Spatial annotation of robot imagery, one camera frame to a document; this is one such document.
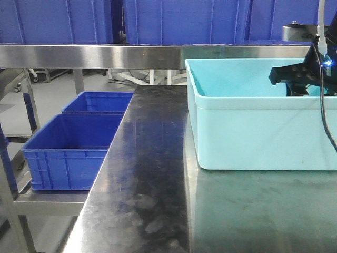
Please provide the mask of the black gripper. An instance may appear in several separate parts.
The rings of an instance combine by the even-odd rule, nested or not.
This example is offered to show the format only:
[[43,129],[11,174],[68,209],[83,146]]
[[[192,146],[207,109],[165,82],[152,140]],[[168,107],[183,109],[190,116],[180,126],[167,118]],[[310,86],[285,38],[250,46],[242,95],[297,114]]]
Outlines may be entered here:
[[269,75],[272,85],[285,83],[287,96],[309,95],[307,86],[320,85],[320,70],[322,70],[326,95],[336,95],[336,44],[328,44],[326,60],[317,56],[316,49],[316,45],[311,45],[302,63],[273,67]]

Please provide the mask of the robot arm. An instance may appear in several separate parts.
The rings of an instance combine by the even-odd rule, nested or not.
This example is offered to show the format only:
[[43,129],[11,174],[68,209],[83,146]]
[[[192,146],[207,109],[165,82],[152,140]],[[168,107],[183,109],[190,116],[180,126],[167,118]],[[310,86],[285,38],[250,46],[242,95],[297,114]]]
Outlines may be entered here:
[[269,80],[272,85],[286,84],[287,96],[308,95],[307,86],[320,85],[320,71],[323,71],[323,87],[327,95],[336,93],[336,17],[330,26],[324,27],[328,53],[326,58],[317,56],[317,26],[292,23],[283,27],[283,38],[288,42],[312,42],[302,63],[271,69]]

